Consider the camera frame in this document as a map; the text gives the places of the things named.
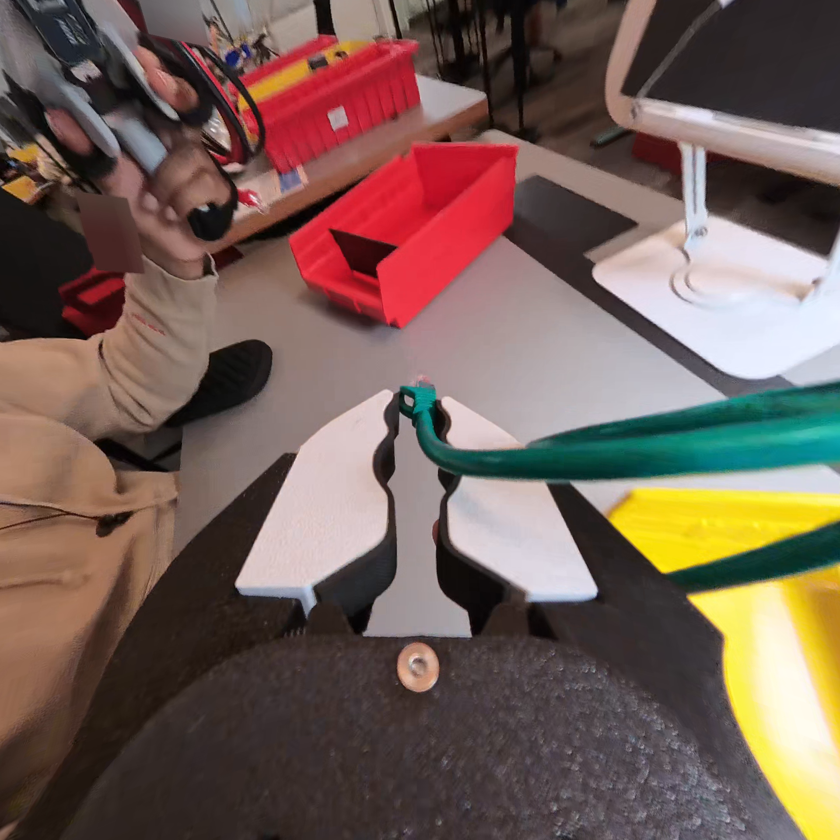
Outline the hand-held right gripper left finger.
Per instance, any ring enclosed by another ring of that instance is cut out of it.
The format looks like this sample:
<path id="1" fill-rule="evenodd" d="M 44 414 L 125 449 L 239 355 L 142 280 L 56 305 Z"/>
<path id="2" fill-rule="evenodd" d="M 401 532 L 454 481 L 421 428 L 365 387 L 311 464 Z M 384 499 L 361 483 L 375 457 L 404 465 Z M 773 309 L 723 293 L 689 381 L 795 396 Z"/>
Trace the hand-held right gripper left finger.
<path id="1" fill-rule="evenodd" d="M 398 396 L 379 391 L 300 446 L 238 573 L 241 595 L 341 610 L 367 630 L 396 576 Z"/>

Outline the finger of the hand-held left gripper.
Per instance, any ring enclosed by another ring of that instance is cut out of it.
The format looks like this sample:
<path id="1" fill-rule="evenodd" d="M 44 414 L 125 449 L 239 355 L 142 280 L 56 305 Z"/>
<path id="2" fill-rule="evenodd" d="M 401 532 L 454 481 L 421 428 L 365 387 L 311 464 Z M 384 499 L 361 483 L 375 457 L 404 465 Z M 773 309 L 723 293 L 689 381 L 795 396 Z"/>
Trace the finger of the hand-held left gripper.
<path id="1" fill-rule="evenodd" d="M 64 110 L 92 144 L 108 158 L 119 156 L 119 144 L 78 79 L 49 54 L 30 26 L 3 26 L 2 67 L 8 96 L 26 120 L 45 121 L 47 110 Z"/>
<path id="2" fill-rule="evenodd" d="M 100 24 L 98 34 L 106 55 L 106 74 L 115 88 L 122 94 L 130 94 L 142 107 L 154 109 L 162 117 L 180 123 L 173 107 L 152 89 L 141 63 L 120 32 L 111 24 Z"/>

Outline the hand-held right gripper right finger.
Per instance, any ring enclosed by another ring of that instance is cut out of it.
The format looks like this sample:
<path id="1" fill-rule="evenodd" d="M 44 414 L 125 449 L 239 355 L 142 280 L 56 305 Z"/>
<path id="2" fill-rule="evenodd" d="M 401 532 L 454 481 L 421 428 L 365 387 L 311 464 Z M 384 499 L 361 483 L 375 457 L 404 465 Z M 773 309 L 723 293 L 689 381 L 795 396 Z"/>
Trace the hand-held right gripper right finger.
<path id="1" fill-rule="evenodd" d="M 437 582 L 480 634 L 494 609 L 593 601 L 599 591 L 549 486 L 438 468 Z"/>

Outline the red plastic bin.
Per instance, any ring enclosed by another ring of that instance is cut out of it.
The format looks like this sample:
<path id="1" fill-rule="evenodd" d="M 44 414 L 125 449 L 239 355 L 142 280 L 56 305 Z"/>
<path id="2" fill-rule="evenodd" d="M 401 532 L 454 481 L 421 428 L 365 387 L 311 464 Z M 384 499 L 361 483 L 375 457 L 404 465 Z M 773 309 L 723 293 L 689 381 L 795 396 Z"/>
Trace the red plastic bin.
<path id="1" fill-rule="evenodd" d="M 519 148 L 415 143 L 289 238 L 307 287 L 403 328 L 511 225 Z M 378 280 L 351 272 L 330 228 L 397 245 Z"/>

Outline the yellow plastic bin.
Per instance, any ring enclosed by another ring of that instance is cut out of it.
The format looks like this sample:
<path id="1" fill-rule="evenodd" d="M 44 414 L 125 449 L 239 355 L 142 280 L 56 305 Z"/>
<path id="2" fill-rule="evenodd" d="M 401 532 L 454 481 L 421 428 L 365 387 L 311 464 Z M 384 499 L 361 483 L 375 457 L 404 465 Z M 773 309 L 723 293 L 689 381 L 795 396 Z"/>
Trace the yellow plastic bin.
<path id="1" fill-rule="evenodd" d="M 660 572 L 682 571 L 838 521 L 838 495 L 637 488 L 612 525 Z M 724 636 L 733 713 L 806 838 L 839 838 L 838 565 L 691 595 Z"/>

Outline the person's left forearm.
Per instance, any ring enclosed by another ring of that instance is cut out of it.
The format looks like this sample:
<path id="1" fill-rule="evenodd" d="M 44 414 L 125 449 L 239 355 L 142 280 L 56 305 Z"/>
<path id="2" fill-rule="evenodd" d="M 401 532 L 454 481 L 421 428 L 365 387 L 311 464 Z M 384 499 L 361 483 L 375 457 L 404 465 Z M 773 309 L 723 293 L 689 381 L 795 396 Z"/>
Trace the person's left forearm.
<path id="1" fill-rule="evenodd" d="M 117 324 L 99 358 L 121 433 L 152 432 L 195 395 L 209 365 L 217 299 L 214 259 L 205 255 L 191 279 L 145 259 L 125 277 Z"/>

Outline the small red storage box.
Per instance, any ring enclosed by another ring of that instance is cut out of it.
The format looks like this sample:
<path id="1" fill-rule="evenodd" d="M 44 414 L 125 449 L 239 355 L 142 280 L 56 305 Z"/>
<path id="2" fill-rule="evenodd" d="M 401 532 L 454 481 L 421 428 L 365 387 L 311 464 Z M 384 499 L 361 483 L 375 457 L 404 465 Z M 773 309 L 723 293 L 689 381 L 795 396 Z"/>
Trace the small red storage box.
<path id="1" fill-rule="evenodd" d="M 125 299 L 124 274 L 92 266 L 58 288 L 61 317 L 85 338 L 112 329 Z"/>

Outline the dark rounded object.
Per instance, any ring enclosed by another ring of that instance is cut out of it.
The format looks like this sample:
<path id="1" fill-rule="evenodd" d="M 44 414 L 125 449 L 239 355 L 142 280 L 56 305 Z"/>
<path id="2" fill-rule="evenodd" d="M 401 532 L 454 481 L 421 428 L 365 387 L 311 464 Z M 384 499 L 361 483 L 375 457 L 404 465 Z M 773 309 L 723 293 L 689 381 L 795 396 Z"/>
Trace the dark rounded object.
<path id="1" fill-rule="evenodd" d="M 183 427 L 250 402 L 266 387 L 273 360 L 270 346 L 257 339 L 210 353 L 195 394 L 164 422 L 164 427 Z"/>

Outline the red ribbed storage crate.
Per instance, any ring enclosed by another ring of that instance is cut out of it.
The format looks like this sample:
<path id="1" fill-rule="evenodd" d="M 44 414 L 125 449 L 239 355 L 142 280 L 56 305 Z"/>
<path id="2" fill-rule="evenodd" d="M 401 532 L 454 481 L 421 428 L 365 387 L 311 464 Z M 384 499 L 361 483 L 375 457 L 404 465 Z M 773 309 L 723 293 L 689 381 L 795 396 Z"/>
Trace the red ribbed storage crate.
<path id="1" fill-rule="evenodd" d="M 264 152 L 279 173 L 312 162 L 420 103 L 415 40 L 321 35 L 241 78 L 236 106 L 250 140 L 264 125 Z"/>

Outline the dark bin divider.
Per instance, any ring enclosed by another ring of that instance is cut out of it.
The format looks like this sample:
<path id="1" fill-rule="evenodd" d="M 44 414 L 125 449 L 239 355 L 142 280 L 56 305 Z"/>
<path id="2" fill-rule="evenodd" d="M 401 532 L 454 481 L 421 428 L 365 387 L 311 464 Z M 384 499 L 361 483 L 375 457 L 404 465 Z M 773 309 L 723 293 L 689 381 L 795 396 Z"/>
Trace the dark bin divider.
<path id="1" fill-rule="evenodd" d="M 351 272 L 378 280 L 379 265 L 397 250 L 397 245 L 352 234 L 336 228 L 329 232 Z"/>

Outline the wood-edged desk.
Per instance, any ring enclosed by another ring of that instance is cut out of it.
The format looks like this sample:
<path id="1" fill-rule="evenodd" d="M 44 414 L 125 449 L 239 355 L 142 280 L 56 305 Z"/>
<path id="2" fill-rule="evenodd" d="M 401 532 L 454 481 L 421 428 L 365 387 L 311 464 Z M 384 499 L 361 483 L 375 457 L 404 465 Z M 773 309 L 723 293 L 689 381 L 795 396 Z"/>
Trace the wood-edged desk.
<path id="1" fill-rule="evenodd" d="M 470 87 L 416 75 L 419 105 L 302 166 L 301 185 L 280 190 L 280 177 L 262 154 L 234 178 L 241 189 L 255 192 L 264 211 L 237 211 L 214 252 L 237 246 L 268 228 L 363 180 L 413 144 L 444 141 L 470 130 L 488 115 L 487 96 Z"/>

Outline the black table mat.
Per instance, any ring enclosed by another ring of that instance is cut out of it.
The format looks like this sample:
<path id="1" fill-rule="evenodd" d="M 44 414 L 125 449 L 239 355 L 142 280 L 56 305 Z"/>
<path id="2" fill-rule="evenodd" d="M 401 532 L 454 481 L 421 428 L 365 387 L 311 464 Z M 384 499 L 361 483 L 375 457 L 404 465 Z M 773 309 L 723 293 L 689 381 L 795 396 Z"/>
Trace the black table mat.
<path id="1" fill-rule="evenodd" d="M 514 198 L 506 237 L 646 345 L 726 397 L 792 388 L 779 375 L 752 381 L 723 373 L 595 282 L 596 253 L 611 255 L 633 245 L 653 232 L 650 226 L 540 175 L 520 182 Z"/>

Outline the white board bracket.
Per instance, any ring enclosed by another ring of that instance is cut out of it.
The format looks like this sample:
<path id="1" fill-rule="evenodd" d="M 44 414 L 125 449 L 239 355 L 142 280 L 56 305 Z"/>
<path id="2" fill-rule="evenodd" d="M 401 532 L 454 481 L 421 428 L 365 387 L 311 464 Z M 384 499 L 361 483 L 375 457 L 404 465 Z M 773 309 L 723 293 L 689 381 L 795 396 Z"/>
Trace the white board bracket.
<path id="1" fill-rule="evenodd" d="M 633 130 L 699 146 L 735 161 L 839 184 L 839 135 L 651 99 L 633 100 Z"/>

